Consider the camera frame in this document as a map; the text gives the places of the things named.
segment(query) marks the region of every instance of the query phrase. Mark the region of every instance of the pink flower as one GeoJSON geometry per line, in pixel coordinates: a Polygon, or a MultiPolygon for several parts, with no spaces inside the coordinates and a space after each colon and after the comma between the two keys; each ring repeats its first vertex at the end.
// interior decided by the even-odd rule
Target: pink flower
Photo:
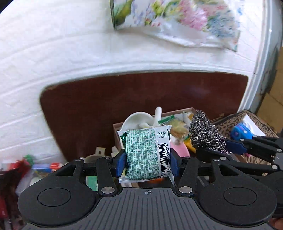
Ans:
{"type": "Polygon", "coordinates": [[[201,31],[207,24],[207,13],[196,5],[191,4],[190,0],[181,0],[179,3],[181,18],[183,25],[188,25],[201,31]]]}

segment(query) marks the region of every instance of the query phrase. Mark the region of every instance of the brown wooden board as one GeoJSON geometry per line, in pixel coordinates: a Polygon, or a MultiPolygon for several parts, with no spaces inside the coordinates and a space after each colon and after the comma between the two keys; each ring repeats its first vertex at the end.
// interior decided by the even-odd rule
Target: brown wooden board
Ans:
{"type": "Polygon", "coordinates": [[[113,124],[130,114],[154,114],[194,107],[210,119],[237,112],[248,77],[226,73],[159,72],[100,76],[47,87],[40,103],[46,121],[67,161],[110,154],[113,124]]]}

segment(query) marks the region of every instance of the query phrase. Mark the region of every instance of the floral picture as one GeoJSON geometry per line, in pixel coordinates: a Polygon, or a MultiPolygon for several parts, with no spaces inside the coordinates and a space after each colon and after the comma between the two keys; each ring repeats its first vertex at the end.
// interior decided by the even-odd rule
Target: floral picture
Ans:
{"type": "Polygon", "coordinates": [[[173,42],[175,39],[185,46],[219,41],[234,51],[240,36],[243,5],[244,0],[110,1],[114,29],[154,27],[159,31],[151,35],[173,42]]]}

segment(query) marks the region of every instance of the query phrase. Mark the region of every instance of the yellow object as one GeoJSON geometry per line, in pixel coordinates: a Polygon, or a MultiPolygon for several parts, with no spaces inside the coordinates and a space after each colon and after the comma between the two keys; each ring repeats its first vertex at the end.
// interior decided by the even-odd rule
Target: yellow object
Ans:
{"type": "Polygon", "coordinates": [[[196,149],[192,146],[190,138],[184,140],[184,144],[190,151],[196,153],[196,149]]]}

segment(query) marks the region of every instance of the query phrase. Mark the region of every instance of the white wall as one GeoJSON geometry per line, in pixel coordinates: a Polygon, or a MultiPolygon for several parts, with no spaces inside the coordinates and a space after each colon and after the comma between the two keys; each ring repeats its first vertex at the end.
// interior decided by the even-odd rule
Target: white wall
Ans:
{"type": "Polygon", "coordinates": [[[53,83],[154,69],[239,73],[250,82],[262,12],[263,0],[246,0],[234,53],[114,31],[108,0],[14,0],[0,14],[0,159],[60,157],[39,103],[53,83]]]}

